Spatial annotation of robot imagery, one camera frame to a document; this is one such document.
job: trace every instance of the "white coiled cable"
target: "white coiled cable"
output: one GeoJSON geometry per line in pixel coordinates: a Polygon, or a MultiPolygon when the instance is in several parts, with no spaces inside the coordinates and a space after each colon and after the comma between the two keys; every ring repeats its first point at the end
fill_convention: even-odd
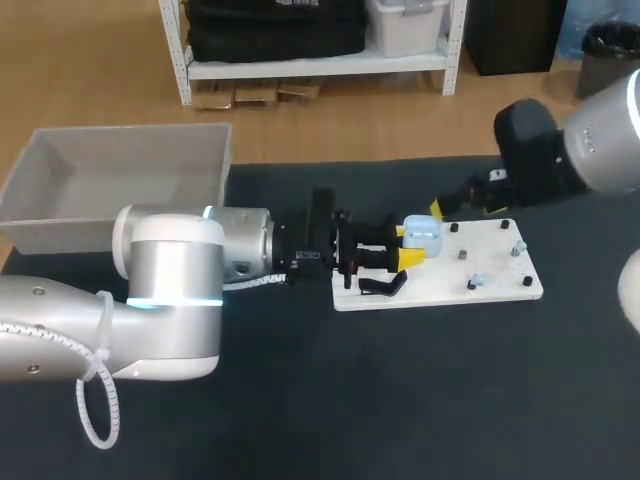
{"type": "Polygon", "coordinates": [[[226,283],[222,286],[222,290],[225,292],[232,292],[234,290],[246,290],[247,288],[260,287],[271,283],[285,283],[286,281],[287,276],[284,273],[267,275],[266,277],[256,278],[255,280],[249,280],[247,282],[226,283]]]}
{"type": "Polygon", "coordinates": [[[99,292],[98,296],[101,296],[105,299],[105,310],[103,312],[99,326],[100,348],[95,353],[76,340],[73,340],[66,335],[51,332],[46,328],[0,322],[0,333],[21,335],[32,338],[35,337],[41,340],[54,342],[76,352],[87,362],[89,362],[90,368],[85,377],[82,380],[76,381],[76,401],[78,404],[78,413],[80,414],[80,422],[82,422],[84,431],[86,432],[87,437],[89,437],[91,443],[93,443],[93,445],[101,450],[107,450],[113,447],[113,445],[118,440],[118,434],[120,433],[120,406],[118,403],[118,393],[116,392],[116,386],[113,381],[113,377],[104,364],[104,361],[109,356],[108,338],[111,330],[113,297],[109,292],[99,292]],[[89,413],[87,411],[87,404],[84,398],[84,382],[91,379],[94,374],[97,374],[102,380],[102,384],[104,385],[104,389],[107,393],[107,399],[109,402],[111,431],[109,432],[109,437],[106,440],[101,440],[98,437],[96,431],[93,429],[93,425],[91,424],[91,419],[89,418],[89,413]]]}

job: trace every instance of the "blue object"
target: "blue object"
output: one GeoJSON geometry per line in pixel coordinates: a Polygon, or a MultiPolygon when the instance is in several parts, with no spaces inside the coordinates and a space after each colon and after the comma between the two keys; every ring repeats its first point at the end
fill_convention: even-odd
{"type": "Polygon", "coordinates": [[[404,220],[402,248],[421,248],[426,258],[440,255],[441,223],[430,215],[411,215],[404,220]]]}
{"type": "Polygon", "coordinates": [[[515,246],[511,249],[511,256],[519,257],[520,254],[526,250],[527,250],[527,244],[524,243],[522,240],[518,240],[515,246]]]}
{"type": "Polygon", "coordinates": [[[616,0],[569,0],[556,49],[558,56],[581,60],[582,40],[587,29],[594,23],[616,20],[618,14],[616,0]]]}
{"type": "Polygon", "coordinates": [[[484,277],[479,273],[474,273],[471,280],[469,280],[469,284],[476,287],[484,287],[484,277]]]}

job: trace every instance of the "white shelf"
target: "white shelf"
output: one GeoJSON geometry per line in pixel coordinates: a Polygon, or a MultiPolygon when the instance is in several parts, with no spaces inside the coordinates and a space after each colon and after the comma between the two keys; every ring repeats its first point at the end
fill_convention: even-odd
{"type": "Polygon", "coordinates": [[[435,52],[409,57],[385,58],[372,47],[353,55],[289,60],[286,62],[221,63],[192,61],[187,71],[190,80],[229,78],[314,77],[365,73],[420,72],[447,67],[447,41],[441,39],[435,52]]]}
{"type": "Polygon", "coordinates": [[[186,51],[182,49],[180,0],[158,0],[158,3],[183,105],[191,105],[190,82],[192,80],[313,77],[443,70],[443,95],[455,93],[467,0],[451,0],[449,39],[447,41],[441,38],[438,42],[438,49],[432,53],[385,58],[374,48],[367,47],[363,52],[340,57],[261,63],[201,63],[194,61],[191,48],[187,47],[186,51]]]}

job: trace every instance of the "wooden floor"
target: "wooden floor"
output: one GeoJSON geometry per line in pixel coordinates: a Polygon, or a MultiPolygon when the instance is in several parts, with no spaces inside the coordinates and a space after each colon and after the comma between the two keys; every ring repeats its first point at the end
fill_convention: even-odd
{"type": "Polygon", "coordinates": [[[493,118],[511,102],[575,106],[571,68],[480,78],[465,60],[454,97],[429,74],[342,77],[307,106],[195,111],[156,0],[2,0],[0,65],[0,180],[39,127],[230,122],[236,163],[379,161],[496,153],[493,118]]]}

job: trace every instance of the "gray plastic bin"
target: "gray plastic bin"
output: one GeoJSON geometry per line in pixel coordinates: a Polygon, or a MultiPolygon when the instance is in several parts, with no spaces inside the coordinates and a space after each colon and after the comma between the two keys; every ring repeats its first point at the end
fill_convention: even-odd
{"type": "Polygon", "coordinates": [[[223,205],[229,124],[36,130],[0,193],[22,254],[105,252],[128,205],[223,205]]]}

